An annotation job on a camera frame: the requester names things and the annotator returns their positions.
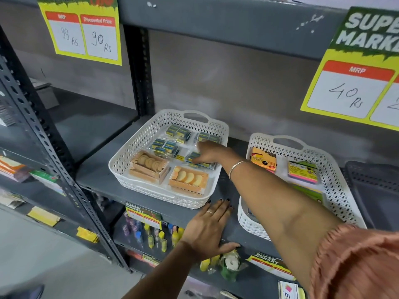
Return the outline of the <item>person's right hand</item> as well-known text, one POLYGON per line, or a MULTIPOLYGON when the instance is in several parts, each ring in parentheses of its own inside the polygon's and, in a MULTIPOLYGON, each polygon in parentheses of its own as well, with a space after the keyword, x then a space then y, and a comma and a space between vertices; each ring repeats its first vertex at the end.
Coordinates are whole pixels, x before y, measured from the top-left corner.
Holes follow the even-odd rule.
POLYGON ((243 160, 243 157, 239 156, 232 148, 225 147, 215 142, 197 142, 197 148, 199 152, 208 152, 208 163, 218 163, 224 169, 230 169, 238 161, 243 160))

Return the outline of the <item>blue yellow staple packet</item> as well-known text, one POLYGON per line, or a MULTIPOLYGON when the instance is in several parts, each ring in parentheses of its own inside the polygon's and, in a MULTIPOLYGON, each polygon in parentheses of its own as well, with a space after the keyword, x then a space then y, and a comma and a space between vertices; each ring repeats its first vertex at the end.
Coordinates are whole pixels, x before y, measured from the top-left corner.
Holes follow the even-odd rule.
POLYGON ((155 139, 149 146, 149 148, 153 151, 156 156, 162 158, 175 158, 180 149, 179 145, 177 145, 174 141, 169 141, 162 138, 155 139))
POLYGON ((191 152, 185 157, 185 161, 188 163, 189 166, 192 166, 194 168, 201 168, 201 169, 210 169, 214 170, 217 166, 217 163, 205 163, 205 162, 199 162, 199 163, 193 163, 192 160, 200 157, 200 153, 198 152, 191 152))
POLYGON ((182 126, 171 124, 165 134, 175 142, 186 143, 190 139, 192 132, 182 126))
POLYGON ((215 142, 215 143, 221 143, 221 138, 218 135, 212 135, 206 132, 199 132, 196 137, 195 140, 197 142, 203 142, 203 141, 211 141, 211 142, 215 142))

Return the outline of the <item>person's left forearm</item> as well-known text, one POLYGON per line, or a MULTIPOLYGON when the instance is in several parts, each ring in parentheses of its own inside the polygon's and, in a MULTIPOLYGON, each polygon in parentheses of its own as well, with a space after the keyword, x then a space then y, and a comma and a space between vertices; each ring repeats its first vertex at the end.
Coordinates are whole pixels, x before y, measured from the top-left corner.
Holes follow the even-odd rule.
POLYGON ((177 299, 191 268, 206 255, 206 246, 198 241, 180 241, 165 260, 121 299, 177 299))

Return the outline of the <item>person's right forearm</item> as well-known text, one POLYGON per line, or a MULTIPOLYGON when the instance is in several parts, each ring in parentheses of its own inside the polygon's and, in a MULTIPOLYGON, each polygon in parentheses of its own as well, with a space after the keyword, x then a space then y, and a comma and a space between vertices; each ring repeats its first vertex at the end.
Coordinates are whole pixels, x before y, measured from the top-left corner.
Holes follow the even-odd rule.
POLYGON ((343 221, 287 182, 249 162, 230 170, 240 196, 298 282, 309 292, 320 241, 343 221))

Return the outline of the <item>green tape dispenser pack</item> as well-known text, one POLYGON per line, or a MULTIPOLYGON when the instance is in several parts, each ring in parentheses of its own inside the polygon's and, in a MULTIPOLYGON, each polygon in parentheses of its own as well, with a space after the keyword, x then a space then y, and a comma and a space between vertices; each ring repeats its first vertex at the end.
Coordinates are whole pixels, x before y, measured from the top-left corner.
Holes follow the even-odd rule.
POLYGON ((236 282, 238 274, 248 267, 248 264, 242 261, 237 249, 223 254, 220 265, 221 276, 228 282, 236 282))

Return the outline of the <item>wooden box of round discs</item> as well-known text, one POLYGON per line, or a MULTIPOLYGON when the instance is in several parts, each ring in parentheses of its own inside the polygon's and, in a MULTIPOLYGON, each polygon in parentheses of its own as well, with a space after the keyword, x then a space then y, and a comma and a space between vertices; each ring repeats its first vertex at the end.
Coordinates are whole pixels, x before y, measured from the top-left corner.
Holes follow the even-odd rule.
POLYGON ((205 193, 208 180, 209 174, 204 171, 177 165, 172 170, 168 185, 174 188, 203 195, 205 193))
POLYGON ((169 161, 144 150, 130 160, 130 176, 156 185, 162 184, 169 171, 169 161))

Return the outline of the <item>small yellow green shelf sign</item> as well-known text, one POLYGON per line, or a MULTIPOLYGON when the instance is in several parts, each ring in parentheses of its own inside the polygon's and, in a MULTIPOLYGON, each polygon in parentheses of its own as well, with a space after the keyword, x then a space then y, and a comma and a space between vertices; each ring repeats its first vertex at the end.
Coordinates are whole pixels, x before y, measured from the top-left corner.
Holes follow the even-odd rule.
POLYGON ((284 261, 280 258, 276 258, 262 252, 257 252, 249 256, 246 261, 277 277, 289 281, 297 280, 292 272, 288 269, 284 261))
POLYGON ((125 202, 127 215, 136 221, 148 224, 153 228, 162 230, 162 215, 158 212, 146 209, 129 202, 125 202))
POLYGON ((129 255, 130 257, 145 262, 146 264, 148 264, 151 267, 156 267, 160 264, 160 261, 158 259, 156 259, 155 257, 152 257, 150 255, 147 255, 145 253, 138 253, 136 251, 133 250, 127 250, 126 251, 127 255, 129 255))

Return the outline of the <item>neon striped sticky note pack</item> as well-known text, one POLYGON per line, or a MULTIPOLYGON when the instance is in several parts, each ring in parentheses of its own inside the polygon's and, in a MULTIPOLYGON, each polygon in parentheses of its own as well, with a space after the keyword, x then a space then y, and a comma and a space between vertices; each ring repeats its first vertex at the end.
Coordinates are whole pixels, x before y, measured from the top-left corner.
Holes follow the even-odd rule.
POLYGON ((287 159, 287 176, 313 185, 319 183, 318 166, 312 162, 301 161, 297 158, 287 159))

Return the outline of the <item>green sticky note pack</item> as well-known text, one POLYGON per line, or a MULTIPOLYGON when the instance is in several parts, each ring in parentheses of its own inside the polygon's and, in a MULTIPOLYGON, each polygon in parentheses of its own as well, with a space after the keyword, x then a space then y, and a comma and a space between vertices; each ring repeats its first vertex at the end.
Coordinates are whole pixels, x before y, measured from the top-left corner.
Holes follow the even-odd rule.
POLYGON ((324 192, 319 191, 317 189, 305 187, 302 185, 298 185, 296 183, 291 183, 291 186, 295 188, 296 190, 304 193, 305 195, 309 196, 313 200, 319 202, 320 204, 325 204, 325 198, 324 198, 324 192))

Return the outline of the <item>pink ribbed sleeve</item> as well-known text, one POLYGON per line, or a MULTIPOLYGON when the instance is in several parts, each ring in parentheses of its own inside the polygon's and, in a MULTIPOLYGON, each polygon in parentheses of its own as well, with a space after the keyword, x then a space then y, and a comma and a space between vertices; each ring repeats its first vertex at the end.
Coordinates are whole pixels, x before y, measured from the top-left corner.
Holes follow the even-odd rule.
POLYGON ((311 299, 399 299, 399 232, 340 224, 320 241, 311 299))

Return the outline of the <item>grey metal shelf rack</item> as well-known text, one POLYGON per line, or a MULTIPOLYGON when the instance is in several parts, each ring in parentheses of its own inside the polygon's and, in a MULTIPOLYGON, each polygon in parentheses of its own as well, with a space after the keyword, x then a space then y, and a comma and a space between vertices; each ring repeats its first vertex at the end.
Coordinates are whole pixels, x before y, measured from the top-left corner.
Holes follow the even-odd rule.
POLYGON ((399 167, 399 131, 300 110, 313 75, 346 12, 280 0, 118 0, 128 53, 141 31, 144 64, 131 60, 143 117, 86 160, 77 181, 113 197, 144 202, 179 222, 194 211, 138 194, 107 169, 112 156, 163 109, 198 110, 229 126, 243 155, 250 135, 289 135, 348 161, 399 167))

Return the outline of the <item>green white box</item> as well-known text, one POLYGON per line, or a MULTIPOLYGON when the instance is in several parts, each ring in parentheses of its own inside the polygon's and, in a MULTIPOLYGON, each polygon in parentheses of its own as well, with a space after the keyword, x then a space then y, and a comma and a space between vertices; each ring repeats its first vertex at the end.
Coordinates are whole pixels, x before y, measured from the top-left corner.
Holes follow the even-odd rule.
POLYGON ((39 170, 32 170, 29 174, 39 182, 41 182, 46 187, 56 191, 57 193, 61 194, 62 196, 67 196, 65 191, 62 187, 58 184, 58 178, 52 176, 48 173, 39 170))

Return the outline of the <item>large yellow green price sign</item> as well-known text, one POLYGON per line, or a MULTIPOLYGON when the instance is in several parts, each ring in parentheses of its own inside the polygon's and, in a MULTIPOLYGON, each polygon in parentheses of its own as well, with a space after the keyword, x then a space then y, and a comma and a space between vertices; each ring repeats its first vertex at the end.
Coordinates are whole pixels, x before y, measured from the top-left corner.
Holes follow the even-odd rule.
POLYGON ((37 0, 56 54, 122 65, 117 0, 37 0))
POLYGON ((399 131, 399 10, 348 10, 300 110, 399 131))

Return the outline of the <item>grey perforated metal side rack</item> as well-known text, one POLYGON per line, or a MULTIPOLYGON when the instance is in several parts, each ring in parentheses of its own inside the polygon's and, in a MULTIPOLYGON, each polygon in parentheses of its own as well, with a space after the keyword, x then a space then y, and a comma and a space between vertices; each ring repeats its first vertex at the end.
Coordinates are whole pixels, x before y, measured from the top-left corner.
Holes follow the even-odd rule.
POLYGON ((61 217, 74 240, 130 271, 126 258, 110 233, 122 214, 121 204, 101 210, 95 195, 76 182, 80 166, 107 145, 139 116, 136 110, 65 90, 58 109, 45 109, 29 77, 0 26, 0 103, 14 119, 10 127, 0 125, 0 156, 58 178, 67 196, 46 187, 32 176, 18 183, 0 175, 0 185, 61 217), (76 236, 81 226, 96 233, 94 244, 76 236))

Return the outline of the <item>stack of orange notebooks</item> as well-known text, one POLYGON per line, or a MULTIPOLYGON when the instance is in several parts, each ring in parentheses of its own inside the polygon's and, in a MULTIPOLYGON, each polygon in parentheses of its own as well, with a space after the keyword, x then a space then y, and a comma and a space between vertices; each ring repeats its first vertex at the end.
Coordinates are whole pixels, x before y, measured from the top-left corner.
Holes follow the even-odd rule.
POLYGON ((22 183, 31 177, 30 171, 29 167, 5 156, 0 156, 0 175, 22 183))

